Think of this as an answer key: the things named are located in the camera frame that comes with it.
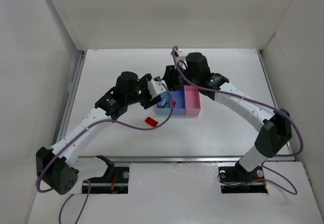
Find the purple flower top lego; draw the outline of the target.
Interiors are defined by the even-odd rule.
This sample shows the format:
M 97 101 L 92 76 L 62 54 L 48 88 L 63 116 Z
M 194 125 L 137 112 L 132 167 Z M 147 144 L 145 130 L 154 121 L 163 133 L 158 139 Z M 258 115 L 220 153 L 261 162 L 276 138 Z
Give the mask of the purple flower top lego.
M 169 99 L 167 97 L 162 97 L 161 101 L 157 103 L 158 108 L 167 108 L 169 104 Z

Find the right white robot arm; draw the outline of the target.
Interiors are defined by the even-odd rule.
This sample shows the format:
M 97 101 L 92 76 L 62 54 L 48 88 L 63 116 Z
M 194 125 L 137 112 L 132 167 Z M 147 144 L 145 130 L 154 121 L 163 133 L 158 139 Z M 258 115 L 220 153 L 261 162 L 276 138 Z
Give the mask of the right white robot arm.
M 250 99 L 228 78 L 212 73 L 206 57 L 200 52 L 171 53 L 174 64 L 166 67 L 163 80 L 169 90 L 177 91 L 185 85 L 198 89 L 211 100 L 220 103 L 250 123 L 258 132 L 254 145 L 235 164 L 234 174 L 247 180 L 262 162 L 273 158 L 292 138 L 289 113 Z

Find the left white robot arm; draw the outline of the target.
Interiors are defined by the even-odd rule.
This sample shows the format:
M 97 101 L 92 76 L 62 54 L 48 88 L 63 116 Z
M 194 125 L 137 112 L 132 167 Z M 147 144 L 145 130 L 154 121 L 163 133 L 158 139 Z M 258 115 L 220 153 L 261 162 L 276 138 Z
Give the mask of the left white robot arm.
M 94 105 L 85 119 L 61 141 L 50 148 L 41 147 L 36 153 L 36 188 L 42 193 L 41 182 L 60 195 L 68 193 L 77 183 L 91 178 L 110 178 L 113 162 L 99 155 L 87 163 L 77 161 L 84 149 L 104 129 L 139 103 L 148 109 L 161 101 L 166 92 L 165 82 L 150 74 L 138 78 L 136 73 L 122 72 L 116 84 Z

